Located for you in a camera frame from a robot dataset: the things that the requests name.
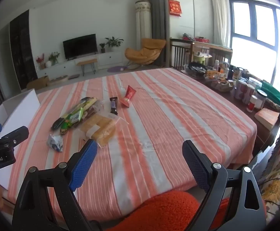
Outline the white cardboard box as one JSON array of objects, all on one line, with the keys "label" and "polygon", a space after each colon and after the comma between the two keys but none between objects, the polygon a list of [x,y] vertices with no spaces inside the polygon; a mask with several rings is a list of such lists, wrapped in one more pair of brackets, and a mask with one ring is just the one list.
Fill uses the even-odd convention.
[{"label": "white cardboard box", "polygon": [[[0,105],[0,124],[2,125],[0,139],[22,126],[28,128],[39,106],[40,101],[34,89],[4,101]],[[15,158],[19,148],[20,144],[14,147]],[[0,185],[6,190],[9,188],[11,170],[12,164],[0,169]]]}]

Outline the bread loaf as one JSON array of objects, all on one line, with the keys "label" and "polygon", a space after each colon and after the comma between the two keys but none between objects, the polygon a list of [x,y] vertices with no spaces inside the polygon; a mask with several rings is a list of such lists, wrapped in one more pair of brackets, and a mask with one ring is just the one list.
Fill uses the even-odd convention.
[{"label": "bread loaf", "polygon": [[79,131],[86,140],[92,139],[100,147],[104,147],[114,137],[121,124],[127,122],[116,114],[100,110],[86,119],[79,126]]}]

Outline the dark green snack bar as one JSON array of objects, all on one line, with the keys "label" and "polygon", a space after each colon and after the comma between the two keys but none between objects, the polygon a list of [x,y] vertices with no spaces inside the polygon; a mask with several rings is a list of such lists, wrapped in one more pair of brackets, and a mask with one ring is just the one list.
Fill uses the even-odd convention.
[{"label": "dark green snack bar", "polygon": [[70,128],[73,127],[74,124],[72,124],[70,121],[64,121],[61,125],[61,128],[60,128],[60,134],[61,135],[65,135],[68,130],[70,130]]}]

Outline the white sheer curtain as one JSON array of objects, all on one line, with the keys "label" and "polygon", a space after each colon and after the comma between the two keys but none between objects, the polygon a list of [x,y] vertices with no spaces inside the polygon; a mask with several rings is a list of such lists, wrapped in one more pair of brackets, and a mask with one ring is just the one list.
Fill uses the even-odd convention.
[{"label": "white sheer curtain", "polygon": [[229,0],[212,0],[214,16],[214,43],[228,47],[230,41]]}]

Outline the brown cardboard box floor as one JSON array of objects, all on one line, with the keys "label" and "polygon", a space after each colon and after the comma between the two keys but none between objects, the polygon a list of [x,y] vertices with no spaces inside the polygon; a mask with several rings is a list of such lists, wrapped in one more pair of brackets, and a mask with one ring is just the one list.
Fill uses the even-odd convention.
[{"label": "brown cardboard box floor", "polygon": [[49,82],[49,77],[48,76],[44,76],[41,78],[38,78],[36,80],[33,80],[31,82],[29,82],[27,84],[27,89],[35,89],[35,90],[39,90],[39,89],[43,89],[45,87],[47,87],[47,83]]}]

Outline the green potted plant large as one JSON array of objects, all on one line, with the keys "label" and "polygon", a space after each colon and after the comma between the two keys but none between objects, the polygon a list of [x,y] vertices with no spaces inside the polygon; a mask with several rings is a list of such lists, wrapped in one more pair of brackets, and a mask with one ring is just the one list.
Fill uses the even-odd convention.
[{"label": "green potted plant large", "polygon": [[122,43],[124,42],[124,39],[115,38],[115,37],[110,37],[105,39],[106,39],[106,45],[108,46],[109,50],[111,50],[112,52],[117,51],[117,49],[119,49]]}]

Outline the clear bag brown biscuits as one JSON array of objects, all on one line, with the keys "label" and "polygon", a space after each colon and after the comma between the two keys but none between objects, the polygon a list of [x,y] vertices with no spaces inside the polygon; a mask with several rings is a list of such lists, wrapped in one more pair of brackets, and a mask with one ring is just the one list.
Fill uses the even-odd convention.
[{"label": "clear bag brown biscuits", "polygon": [[103,107],[103,102],[100,100],[97,100],[92,106],[90,106],[87,110],[83,112],[81,121],[86,121],[91,116],[99,112]]}]

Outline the dark brown sausage stick pack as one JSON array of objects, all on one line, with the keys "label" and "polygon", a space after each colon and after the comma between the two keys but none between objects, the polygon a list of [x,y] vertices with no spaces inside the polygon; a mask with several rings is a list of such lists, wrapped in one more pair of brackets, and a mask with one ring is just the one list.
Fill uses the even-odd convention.
[{"label": "dark brown sausage stick pack", "polygon": [[118,98],[117,97],[111,97],[110,98],[110,103],[111,103],[111,110],[110,112],[114,115],[117,115],[117,102],[118,102]]}]

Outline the long black clear snack pack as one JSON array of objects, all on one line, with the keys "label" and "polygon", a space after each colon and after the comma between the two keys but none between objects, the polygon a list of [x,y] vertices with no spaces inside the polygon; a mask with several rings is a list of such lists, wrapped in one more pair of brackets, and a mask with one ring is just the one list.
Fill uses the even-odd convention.
[{"label": "long black clear snack pack", "polygon": [[97,101],[97,98],[90,98],[90,97],[84,97],[82,98],[78,104],[76,104],[75,106],[73,106],[71,109],[69,109],[67,112],[65,112],[65,114],[63,114],[59,119],[57,119],[51,127],[51,130],[57,130],[61,124],[65,121],[65,119],[72,114],[73,112],[75,112],[76,110],[80,109],[81,107],[84,107],[85,105],[89,104],[89,103],[95,103]]}]

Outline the red snack packet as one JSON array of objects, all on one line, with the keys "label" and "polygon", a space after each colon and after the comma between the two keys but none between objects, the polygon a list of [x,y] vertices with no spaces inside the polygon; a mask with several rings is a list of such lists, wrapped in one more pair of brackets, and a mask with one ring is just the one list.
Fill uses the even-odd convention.
[{"label": "red snack packet", "polygon": [[129,107],[133,96],[135,95],[136,90],[128,85],[127,91],[124,97],[120,98],[120,102],[125,106]]}]

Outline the green white snack packet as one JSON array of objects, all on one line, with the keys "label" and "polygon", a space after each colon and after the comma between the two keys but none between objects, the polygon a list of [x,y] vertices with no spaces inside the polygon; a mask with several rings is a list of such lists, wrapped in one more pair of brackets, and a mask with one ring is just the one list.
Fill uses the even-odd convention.
[{"label": "green white snack packet", "polygon": [[83,116],[83,107],[75,111],[74,113],[71,113],[68,116],[68,125],[73,126],[75,123],[79,122],[82,119]]}]

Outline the green plant white vase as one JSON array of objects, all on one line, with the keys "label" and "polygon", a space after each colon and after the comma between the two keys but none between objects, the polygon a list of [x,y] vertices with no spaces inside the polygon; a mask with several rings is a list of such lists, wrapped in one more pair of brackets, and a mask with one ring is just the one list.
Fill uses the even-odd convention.
[{"label": "green plant white vase", "polygon": [[52,66],[58,63],[58,58],[60,56],[59,52],[52,52],[48,60],[52,63]]}]

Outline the small potted plant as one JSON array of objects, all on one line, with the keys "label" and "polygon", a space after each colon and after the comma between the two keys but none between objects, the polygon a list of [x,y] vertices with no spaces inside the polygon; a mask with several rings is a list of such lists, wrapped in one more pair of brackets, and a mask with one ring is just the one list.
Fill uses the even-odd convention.
[{"label": "small potted plant", "polygon": [[99,46],[101,49],[101,53],[105,53],[105,43],[100,43]]}]

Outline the white blue small snack packet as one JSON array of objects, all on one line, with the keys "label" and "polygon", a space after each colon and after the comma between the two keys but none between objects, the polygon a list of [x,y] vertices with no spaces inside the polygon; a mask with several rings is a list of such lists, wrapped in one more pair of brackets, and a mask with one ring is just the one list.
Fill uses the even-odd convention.
[{"label": "white blue small snack packet", "polygon": [[63,152],[63,137],[61,135],[55,136],[50,134],[46,143],[49,148],[57,152]]}]

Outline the grey curtain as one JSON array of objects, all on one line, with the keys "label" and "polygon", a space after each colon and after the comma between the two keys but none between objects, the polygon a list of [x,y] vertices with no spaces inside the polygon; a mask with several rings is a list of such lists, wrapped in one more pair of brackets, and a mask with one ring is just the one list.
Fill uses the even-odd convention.
[{"label": "grey curtain", "polygon": [[155,65],[169,67],[170,58],[170,23],[168,0],[148,0],[151,4],[152,37],[166,40],[166,45]]}]

